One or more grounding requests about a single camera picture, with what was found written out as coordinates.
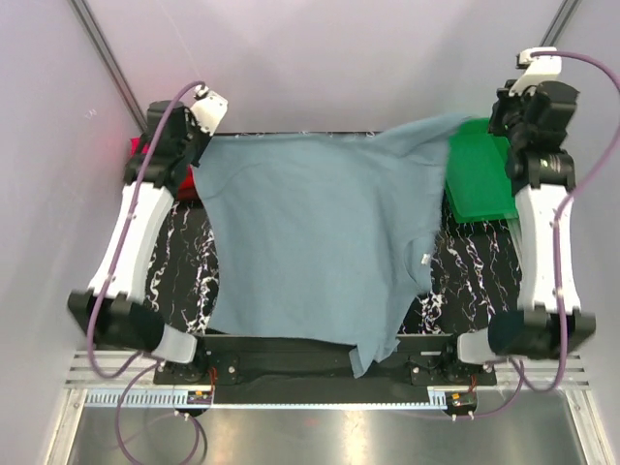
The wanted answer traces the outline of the grey blue t shirt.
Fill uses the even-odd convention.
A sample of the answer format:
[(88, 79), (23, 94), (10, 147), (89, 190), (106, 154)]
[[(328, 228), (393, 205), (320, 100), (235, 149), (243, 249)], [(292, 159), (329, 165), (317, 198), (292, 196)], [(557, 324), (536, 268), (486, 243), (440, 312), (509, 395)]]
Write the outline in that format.
[(210, 327), (345, 345), (355, 377), (390, 356), (432, 287), (450, 138), (464, 121), (213, 139), (194, 172), (219, 267)]

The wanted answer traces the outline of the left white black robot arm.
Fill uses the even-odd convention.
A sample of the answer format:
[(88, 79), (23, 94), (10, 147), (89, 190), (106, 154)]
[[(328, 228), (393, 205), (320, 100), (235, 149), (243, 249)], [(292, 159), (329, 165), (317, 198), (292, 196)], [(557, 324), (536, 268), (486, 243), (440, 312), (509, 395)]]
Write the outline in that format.
[(146, 280), (159, 231), (228, 106), (212, 91), (199, 92), (189, 107), (180, 101), (149, 106), (147, 129), (132, 142), (106, 253), (87, 289), (68, 297), (68, 310), (86, 336), (90, 357), (96, 347), (112, 346), (175, 363), (175, 372), (190, 384), (207, 376), (209, 360), (199, 354), (197, 337), (167, 324), (150, 308)]

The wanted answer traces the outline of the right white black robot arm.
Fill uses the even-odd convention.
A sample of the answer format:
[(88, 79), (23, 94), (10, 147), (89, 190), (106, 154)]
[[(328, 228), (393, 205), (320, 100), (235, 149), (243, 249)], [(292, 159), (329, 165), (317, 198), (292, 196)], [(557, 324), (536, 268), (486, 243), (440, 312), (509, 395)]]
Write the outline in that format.
[(560, 238), (576, 186), (574, 160), (562, 144), (577, 98), (575, 88), (556, 80), (518, 89), (511, 79), (497, 92), (488, 131), (509, 143), (505, 171), (521, 232), (521, 284), (515, 309), (444, 346), (439, 368), (449, 383), (514, 357), (555, 359), (563, 370), (568, 354), (596, 332), (595, 316), (581, 310), (571, 243)]

